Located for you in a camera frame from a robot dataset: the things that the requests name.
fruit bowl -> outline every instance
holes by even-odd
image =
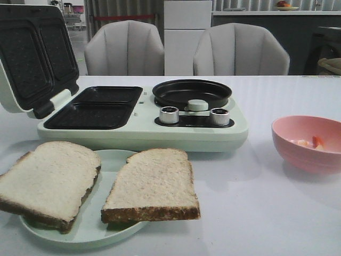
[[[341,172],[341,122],[315,116],[285,116],[272,123],[272,138],[277,152],[295,167],[319,174]],[[313,138],[323,141],[322,149],[312,146]]]
[[[275,7],[277,10],[279,11],[295,11],[297,10],[299,7],[295,7],[295,6],[287,6],[287,7]]]

sandwich maker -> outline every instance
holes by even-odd
[[[56,6],[0,5],[0,102],[41,119],[42,138],[136,151],[231,151],[247,139],[247,121],[224,84],[178,79],[79,91],[78,77]]]

chair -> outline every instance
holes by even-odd
[[[159,76],[164,47],[156,26],[127,20],[104,25],[85,48],[90,76]]]
[[[290,57],[265,28],[228,23],[208,28],[194,55],[194,75],[287,75]]]
[[[323,70],[318,75],[341,75],[341,58],[326,59],[322,58],[318,61],[319,67]]]

table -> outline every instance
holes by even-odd
[[[78,84],[154,86],[177,78],[80,77]],[[271,123],[286,115],[341,121],[341,77],[196,78],[228,85],[249,121],[249,137],[235,153],[189,152],[200,220],[150,222],[116,244],[71,251],[46,244],[18,216],[0,212],[0,255],[339,256],[341,174],[312,175],[286,163],[272,143]],[[38,122],[0,108],[0,174],[43,142]]]

plate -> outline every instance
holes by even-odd
[[[105,246],[127,238],[148,222],[125,224],[104,224],[101,221],[101,209],[109,195],[117,172],[126,163],[126,158],[134,154],[128,150],[98,150],[102,168],[98,180],[87,200],[80,207],[77,219],[68,234],[49,228],[41,223],[20,216],[23,226],[31,233],[54,245],[69,249],[89,249]]]
[[[294,7],[294,6],[290,6],[290,7],[276,7],[277,10],[279,11],[294,11],[297,10],[299,7]]]

